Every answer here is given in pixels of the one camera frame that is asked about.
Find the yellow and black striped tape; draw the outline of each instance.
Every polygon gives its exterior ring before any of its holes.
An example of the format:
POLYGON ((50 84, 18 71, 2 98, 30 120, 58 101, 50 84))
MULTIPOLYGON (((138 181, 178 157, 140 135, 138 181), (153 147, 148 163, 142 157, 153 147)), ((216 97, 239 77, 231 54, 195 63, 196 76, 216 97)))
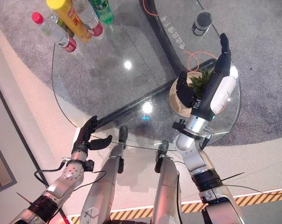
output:
MULTIPOLYGON (((282 190, 269 192, 270 194, 279 194, 279 195, 267 195, 262 193, 257 193, 253 195, 246 196, 237 196, 234 197, 236 203, 239 206, 247 206, 252 204, 268 203, 282 200, 282 190)), ((198 212, 201 211, 207 204, 202 202, 195 203, 184 203, 182 205, 183 213, 198 212)), ((145 218, 152 217, 153 208, 144 208, 144 209, 135 209, 135 210, 122 210, 115 211, 110 213, 111 220, 125 220, 133 218, 145 218)), ((69 219, 72 221, 72 224, 79 224, 79 216, 70 216, 69 219)))

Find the orange cable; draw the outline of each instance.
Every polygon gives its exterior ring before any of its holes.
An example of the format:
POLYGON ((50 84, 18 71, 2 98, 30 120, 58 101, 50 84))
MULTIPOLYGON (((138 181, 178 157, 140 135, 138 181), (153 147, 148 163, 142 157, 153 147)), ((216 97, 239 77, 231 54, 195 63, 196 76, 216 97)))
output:
POLYGON ((212 57, 218 59, 218 58, 217 58, 216 56, 214 56, 213 54, 208 53, 208 52, 205 52, 205 51, 196 51, 196 52, 194 52, 194 53, 191 53, 191 52, 188 52, 188 51, 184 50, 184 52, 190 55, 190 56, 189 56, 189 59, 188 59, 188 70, 191 71, 191 72, 195 72, 195 71, 197 71, 197 70, 199 69, 199 60, 198 60, 198 58, 195 56, 195 54, 198 54, 198 53, 206 54, 206 55, 209 55, 209 56, 212 56, 212 57), (191 69, 190 69, 190 60, 192 59, 192 57, 197 61, 197 68, 196 68, 195 70, 191 70, 191 69))
POLYGON ((144 0, 143 0, 143 7, 144 7, 144 10, 145 10, 148 14, 153 15, 153 16, 158 16, 158 15, 159 15, 159 14, 153 14, 153 13, 149 12, 149 11, 145 8, 144 0))

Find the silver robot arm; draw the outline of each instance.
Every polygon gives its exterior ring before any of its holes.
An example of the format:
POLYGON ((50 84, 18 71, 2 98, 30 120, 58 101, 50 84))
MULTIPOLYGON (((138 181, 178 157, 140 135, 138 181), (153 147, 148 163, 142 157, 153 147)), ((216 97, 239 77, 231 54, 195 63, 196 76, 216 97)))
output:
POLYGON ((97 117, 89 119, 81 128, 71 152, 71 158, 61 176, 56 179, 31 205, 24 209, 10 224, 45 224, 63 206, 73 190, 79 186, 85 171, 93 171, 94 162, 86 161, 88 150, 106 148, 112 141, 112 136, 106 139, 92 140, 97 117))
POLYGON ((224 186, 207 154, 197 140, 179 134, 174 141, 193 182, 199 190, 205 224, 244 224, 244 216, 227 186, 224 186))
POLYGON ((238 77, 236 68, 230 66, 231 53, 228 39, 225 34, 221 34, 220 39, 222 54, 216 62, 215 71, 205 86, 201 99, 190 97, 190 93, 193 92, 187 86, 186 74, 181 74, 178 79, 177 96, 186 107, 192 107, 192 110, 186 125, 184 120, 174 123, 173 127, 180 132, 174 140, 174 146, 181 154, 199 190, 202 202, 208 204, 202 210, 204 222, 206 224, 244 224, 240 208, 203 151, 212 135, 208 124, 224 109, 238 77), (206 137, 202 145, 199 145, 203 136, 206 137))

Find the water bottle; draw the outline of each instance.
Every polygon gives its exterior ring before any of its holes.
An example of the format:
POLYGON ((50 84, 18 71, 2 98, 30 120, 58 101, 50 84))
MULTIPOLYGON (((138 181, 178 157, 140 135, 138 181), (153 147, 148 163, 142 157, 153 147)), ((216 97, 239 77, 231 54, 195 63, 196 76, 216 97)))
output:
POLYGON ((89 0, 94 10, 99 15, 99 19, 103 23, 110 24, 114 18, 108 0, 89 0))
POLYGON ((69 36, 74 37, 74 32, 72 32, 72 30, 65 24, 65 22, 63 22, 63 20, 55 12, 51 11, 47 18, 57 23, 62 29, 64 29, 68 33, 69 36))
POLYGON ((99 39, 101 39, 104 34, 103 27, 100 24, 99 19, 89 1, 72 0, 72 4, 77 15, 85 24, 89 32, 91 32, 93 36, 97 36, 99 39))
POLYGON ((82 42, 90 41, 92 34, 78 17, 71 0, 46 0, 46 3, 82 42))
POLYGON ((32 20, 39 25, 39 28, 46 36, 58 43, 67 52, 73 52, 76 49, 76 41, 54 21, 44 18, 38 12, 32 13, 32 20))

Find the glass table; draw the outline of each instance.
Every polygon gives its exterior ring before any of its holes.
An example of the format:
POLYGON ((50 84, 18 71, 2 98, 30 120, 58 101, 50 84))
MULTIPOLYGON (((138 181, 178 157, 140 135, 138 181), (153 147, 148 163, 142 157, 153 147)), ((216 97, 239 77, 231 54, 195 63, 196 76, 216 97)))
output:
MULTIPOLYGON (((54 93, 73 125, 81 127, 97 115, 101 130, 126 125, 129 138, 145 138, 143 147, 157 148, 162 140, 172 142, 178 135, 173 123, 186 119, 170 106, 169 90, 181 71, 197 67, 188 52, 219 56, 219 35, 214 26, 203 37, 193 34, 195 17, 203 10, 195 0, 119 0, 110 4, 114 20, 105 26, 101 40, 77 40, 73 53, 54 46, 54 93)), ((196 56, 200 70, 213 69, 213 57, 196 56)), ((238 80, 226 109, 209 125, 215 131, 210 144, 230 131, 239 111, 238 80)), ((132 144, 140 146, 140 141, 132 144)))

